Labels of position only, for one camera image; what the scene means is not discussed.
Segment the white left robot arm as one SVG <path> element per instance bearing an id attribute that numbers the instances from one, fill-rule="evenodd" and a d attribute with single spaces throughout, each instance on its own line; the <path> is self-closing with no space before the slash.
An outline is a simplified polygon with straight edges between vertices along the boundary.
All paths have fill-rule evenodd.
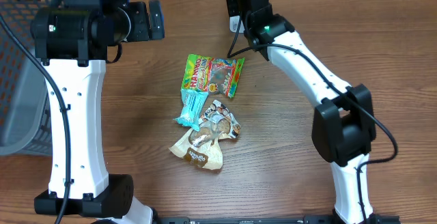
<path id="1" fill-rule="evenodd" d="M 51 111 L 52 169 L 34 200 L 38 214 L 77 214 L 96 223 L 157 222 L 128 174 L 110 174 L 102 149 L 107 49 L 164 37 L 159 1 L 52 0 L 31 23 Z"/>

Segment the beige cookie bag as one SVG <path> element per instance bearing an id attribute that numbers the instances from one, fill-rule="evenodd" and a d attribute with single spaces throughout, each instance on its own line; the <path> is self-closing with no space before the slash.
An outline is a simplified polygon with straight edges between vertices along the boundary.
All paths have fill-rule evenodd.
<path id="1" fill-rule="evenodd" d="M 241 125 L 219 100 L 214 100 L 199 118 L 199 131 L 190 128 L 169 151 L 202 169 L 219 170 L 223 153 L 219 141 L 237 139 Z"/>

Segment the green Haribo candy bag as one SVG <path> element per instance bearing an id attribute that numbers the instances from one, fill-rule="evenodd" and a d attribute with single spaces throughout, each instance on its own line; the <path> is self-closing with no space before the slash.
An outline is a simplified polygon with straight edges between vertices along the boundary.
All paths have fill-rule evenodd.
<path id="1" fill-rule="evenodd" d="M 187 57 L 182 89 L 223 94 L 233 98 L 245 58 L 221 59 L 190 54 Z"/>

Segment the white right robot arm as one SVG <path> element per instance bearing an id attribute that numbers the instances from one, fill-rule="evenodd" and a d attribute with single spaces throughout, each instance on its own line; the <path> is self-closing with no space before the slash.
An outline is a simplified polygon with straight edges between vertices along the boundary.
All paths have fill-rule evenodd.
<path id="1" fill-rule="evenodd" d="M 376 138 L 371 93 L 332 73 L 304 44 L 294 26 L 272 11 L 269 0 L 227 0 L 230 16 L 238 16 L 252 50 L 278 67 L 314 108 L 312 142 L 330 163 L 335 184 L 334 215 L 340 223 L 370 223 L 367 168 Z"/>

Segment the light teal snack bar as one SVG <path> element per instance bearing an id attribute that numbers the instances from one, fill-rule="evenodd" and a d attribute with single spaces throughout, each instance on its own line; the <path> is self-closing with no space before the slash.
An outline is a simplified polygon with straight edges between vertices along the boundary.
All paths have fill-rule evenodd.
<path id="1" fill-rule="evenodd" d="M 208 92 L 199 92 L 192 89 L 181 89 L 182 111 L 179 117 L 175 118 L 178 124 L 189 126 L 195 131 L 200 130 L 200 115 L 203 106 L 208 98 Z"/>

